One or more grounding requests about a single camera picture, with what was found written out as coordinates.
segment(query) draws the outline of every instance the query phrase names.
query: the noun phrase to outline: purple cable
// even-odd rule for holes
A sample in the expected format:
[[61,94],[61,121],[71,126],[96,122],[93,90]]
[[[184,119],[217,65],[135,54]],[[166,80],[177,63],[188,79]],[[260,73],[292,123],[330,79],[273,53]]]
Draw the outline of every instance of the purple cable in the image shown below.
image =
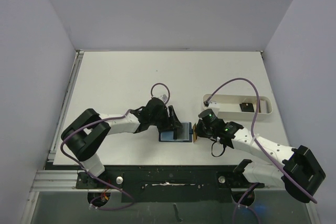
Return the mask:
[[154,89],[155,86],[157,86],[157,85],[162,85],[162,86],[164,86],[164,87],[167,89],[167,91],[168,91],[168,99],[167,99],[167,101],[164,103],[164,104],[166,105],[166,104],[169,102],[169,99],[170,99],[170,90],[169,90],[169,88],[167,87],[166,84],[161,83],[161,82],[158,82],[158,83],[154,84],[154,85],[152,86],[152,88],[151,88],[151,96],[153,97],[153,89]]
[[[116,187],[116,186],[114,186],[114,185],[112,185],[112,184],[110,184],[110,183],[107,183],[107,182],[105,182],[104,180],[102,180],[102,179],[96,177],[96,176],[93,175],[92,173],[86,171],[86,169],[83,167],[83,165],[82,165],[77,159],[75,159],[74,157],[70,156],[68,153],[66,153],[66,152],[64,151],[64,145],[65,145],[65,144],[69,141],[69,139],[71,139],[74,135],[76,135],[78,132],[80,132],[80,131],[86,129],[87,127],[90,127],[90,126],[93,126],[93,125],[96,125],[96,124],[98,124],[98,123],[105,122],[105,121],[123,119],[123,118],[125,118],[125,117],[127,116],[127,114],[128,114],[130,111],[131,111],[131,110],[127,110],[126,113],[125,113],[125,115],[122,115],[122,116],[116,116],[116,117],[113,117],[113,118],[105,118],[105,119],[101,119],[101,120],[95,121],[95,122],[93,122],[93,123],[89,123],[89,124],[87,124],[87,125],[85,125],[85,126],[79,128],[78,130],[75,130],[74,132],[72,132],[69,136],[67,136],[67,137],[63,140],[63,142],[61,143],[61,146],[60,146],[60,150],[61,150],[61,152],[62,152],[65,156],[67,156],[68,158],[70,158],[71,160],[75,161],[75,162],[80,166],[80,168],[82,168],[82,169],[83,169],[83,170],[84,170],[90,177],[94,178],[95,180],[99,181],[100,183],[103,183],[103,184],[105,184],[105,185],[107,185],[107,186],[109,186],[109,187],[111,187],[111,188],[113,188],[113,189],[118,190],[119,192],[121,192],[122,194],[125,194],[127,197],[129,197],[130,199],[133,200],[132,203],[127,204],[127,205],[125,205],[125,206],[114,207],[114,208],[101,208],[101,207],[99,207],[99,208],[97,208],[97,209],[99,209],[99,210],[108,210],[108,211],[110,211],[110,210],[120,210],[120,209],[124,209],[124,208],[127,208],[127,207],[130,207],[130,206],[134,205],[134,203],[135,203],[134,201],[135,201],[135,200],[134,200],[134,198],[133,198],[130,194],[126,193],[126,192],[123,191],[122,189],[120,189],[120,188],[118,188],[118,187]],[[94,198],[90,203],[92,204],[96,199],[98,199],[98,197]]]
[[[257,96],[257,107],[256,107],[256,112],[254,113],[253,116],[253,120],[252,120],[252,124],[251,124],[251,135],[252,137],[254,136],[254,125],[256,123],[256,119],[257,119],[257,115],[258,115],[258,111],[259,111],[259,107],[260,107],[260,97],[259,97],[259,93],[258,90],[256,88],[256,86],[248,79],[245,78],[235,78],[232,80],[229,80],[227,82],[225,82],[224,84],[220,85],[218,89],[216,89],[211,95],[210,97],[206,100],[206,102],[209,102],[209,100],[214,96],[214,94],[221,89],[223,86],[227,85],[230,82],[233,81],[237,81],[237,80],[242,80],[242,81],[247,81],[248,83],[250,83],[250,85],[252,86],[252,88],[254,89],[254,91],[256,92],[256,96]],[[315,204],[317,204],[317,201],[302,187],[300,186],[294,179],[292,179],[288,173],[285,172],[285,170],[283,169],[283,167],[271,156],[269,155],[266,150],[263,148],[263,146],[259,143],[259,141],[257,139],[255,139],[256,144],[259,146],[259,148],[262,150],[262,152],[269,158],[269,160],[271,160],[271,162],[289,179],[289,181],[291,181],[301,192],[303,192],[312,202],[314,202]]]
[[[239,201],[237,202],[236,206],[235,206],[235,210],[233,210],[233,214],[232,214],[232,224],[235,224],[235,218],[236,218],[236,211],[238,209],[238,206],[240,205],[240,203],[243,201],[243,199],[245,198],[245,196],[252,190],[254,189],[257,185],[259,185],[259,183],[254,183],[253,185],[251,185],[245,192],[244,194],[241,196],[241,198],[239,199]],[[248,207],[248,209],[250,209],[254,214],[255,216],[257,217],[258,219],[258,223],[261,224],[261,221],[260,221],[260,218],[259,216],[257,215],[257,213],[250,207]]]

